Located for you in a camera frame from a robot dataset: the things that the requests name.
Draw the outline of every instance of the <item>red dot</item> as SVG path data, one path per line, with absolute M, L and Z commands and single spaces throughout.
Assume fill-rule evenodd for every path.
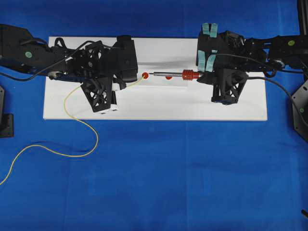
M 144 79 L 147 79 L 147 78 L 149 77 L 149 73 L 143 72 L 142 77 L 143 77 Z

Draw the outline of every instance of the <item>metal rod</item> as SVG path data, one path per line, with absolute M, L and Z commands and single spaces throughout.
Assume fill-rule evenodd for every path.
M 149 73 L 150 75 L 154 76 L 168 76 L 168 77 L 182 77 L 182 73 L 176 73 L 176 72 L 153 72 Z

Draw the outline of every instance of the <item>green label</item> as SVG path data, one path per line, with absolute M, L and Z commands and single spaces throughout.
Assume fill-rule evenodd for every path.
M 289 46 L 293 46 L 295 44 L 295 41 L 294 40 L 290 40 L 289 42 L 288 42 L 288 45 Z
M 31 58 L 31 57 L 32 57 L 32 53 L 29 52 L 29 51 L 27 51 L 27 52 L 25 53 L 25 56 L 26 56 L 27 58 Z

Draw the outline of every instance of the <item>blue cloth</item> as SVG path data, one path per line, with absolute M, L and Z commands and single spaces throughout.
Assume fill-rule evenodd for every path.
M 203 22 L 247 38 L 299 34 L 294 0 L 2 0 L 0 11 L 0 23 L 45 40 L 196 38 Z M 293 92 L 303 77 L 279 73 L 275 79 Z M 31 143 L 68 154 L 93 145 L 83 125 L 42 119 L 44 81 L 0 77 L 5 111 L 15 120 L 15 137 L 0 139 L 1 178 Z M 308 230 L 300 214 L 308 209 L 308 145 L 292 129 L 285 94 L 266 86 L 266 122 L 89 121 L 101 139 L 87 158 L 26 151 L 0 186 L 0 230 Z

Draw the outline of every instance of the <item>red screwdriver handle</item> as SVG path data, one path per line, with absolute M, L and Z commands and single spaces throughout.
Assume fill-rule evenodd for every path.
M 195 78 L 199 78 L 199 72 L 195 72 L 193 70 L 183 70 L 182 78 L 183 80 L 193 80 Z

